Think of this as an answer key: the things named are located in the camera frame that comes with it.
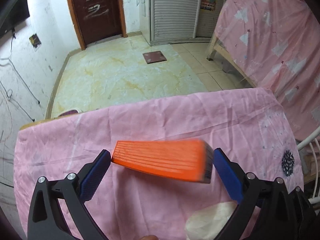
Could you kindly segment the white metal chair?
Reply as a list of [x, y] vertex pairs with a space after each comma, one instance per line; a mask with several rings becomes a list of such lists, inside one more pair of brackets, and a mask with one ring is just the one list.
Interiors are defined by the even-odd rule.
[[309, 198], [311, 205], [319, 204], [319, 131], [320, 127], [317, 127], [297, 145], [303, 163], [304, 184], [315, 182]]

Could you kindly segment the dark brown wooden door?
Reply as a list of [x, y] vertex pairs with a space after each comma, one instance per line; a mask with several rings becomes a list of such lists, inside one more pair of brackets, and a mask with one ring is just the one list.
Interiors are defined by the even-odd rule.
[[80, 48], [106, 38], [127, 37], [123, 0], [67, 0]]

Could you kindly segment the white louvered wardrobe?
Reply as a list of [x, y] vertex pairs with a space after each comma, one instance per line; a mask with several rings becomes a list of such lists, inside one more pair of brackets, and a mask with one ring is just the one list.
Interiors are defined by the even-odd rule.
[[214, 11], [200, 8], [201, 0], [145, 0], [140, 28], [152, 46], [209, 42], [226, 0], [216, 0]]

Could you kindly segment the white crumpled tissue ball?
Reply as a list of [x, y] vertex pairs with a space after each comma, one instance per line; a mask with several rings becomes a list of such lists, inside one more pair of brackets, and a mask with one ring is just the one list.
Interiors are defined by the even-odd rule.
[[236, 202], [224, 202], [194, 212], [186, 221], [187, 239], [214, 239], [237, 207]]

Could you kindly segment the pink patterned hanging curtain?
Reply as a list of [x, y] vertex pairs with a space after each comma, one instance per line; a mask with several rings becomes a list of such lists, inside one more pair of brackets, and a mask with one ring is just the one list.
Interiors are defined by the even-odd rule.
[[226, 0], [214, 33], [254, 85], [272, 91], [296, 139], [319, 127], [319, 23], [303, 0]]

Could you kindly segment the black dotted round patch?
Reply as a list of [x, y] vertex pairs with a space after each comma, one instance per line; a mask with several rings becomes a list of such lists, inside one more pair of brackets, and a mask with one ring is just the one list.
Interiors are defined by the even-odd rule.
[[294, 166], [295, 166], [294, 156], [290, 150], [286, 150], [281, 160], [281, 168], [286, 177], [289, 177], [293, 174]]

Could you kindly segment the black wall television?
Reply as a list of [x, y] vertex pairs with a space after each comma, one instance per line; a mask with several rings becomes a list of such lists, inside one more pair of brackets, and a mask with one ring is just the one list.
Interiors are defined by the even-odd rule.
[[17, 25], [29, 17], [28, 1], [18, 0], [1, 26], [1, 37], [3, 37], [7, 32], [14, 30]]

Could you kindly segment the wall socket box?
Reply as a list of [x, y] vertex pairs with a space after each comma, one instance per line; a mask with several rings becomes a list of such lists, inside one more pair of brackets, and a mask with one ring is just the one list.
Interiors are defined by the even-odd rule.
[[29, 41], [34, 48], [37, 48], [41, 45], [41, 41], [37, 34], [33, 34], [31, 37], [29, 37]]

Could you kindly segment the pink bed sheet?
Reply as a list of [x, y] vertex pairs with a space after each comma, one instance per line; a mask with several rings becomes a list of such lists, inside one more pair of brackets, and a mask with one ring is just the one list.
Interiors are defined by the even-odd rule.
[[[19, 131], [14, 193], [22, 228], [39, 177], [63, 179], [119, 140], [201, 139], [221, 148], [259, 179], [284, 178], [288, 191], [303, 186], [296, 141], [284, 110], [264, 88], [173, 96], [71, 115]], [[281, 160], [295, 159], [286, 177]], [[230, 200], [220, 178], [189, 183], [111, 165], [86, 207], [109, 239], [185, 239], [185, 223], [197, 210]]]

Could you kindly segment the orange rectangular box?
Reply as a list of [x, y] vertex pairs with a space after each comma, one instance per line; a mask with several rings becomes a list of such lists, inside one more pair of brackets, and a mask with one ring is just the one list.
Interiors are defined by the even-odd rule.
[[213, 170], [213, 149], [199, 139], [119, 140], [111, 161], [154, 176], [209, 184]]

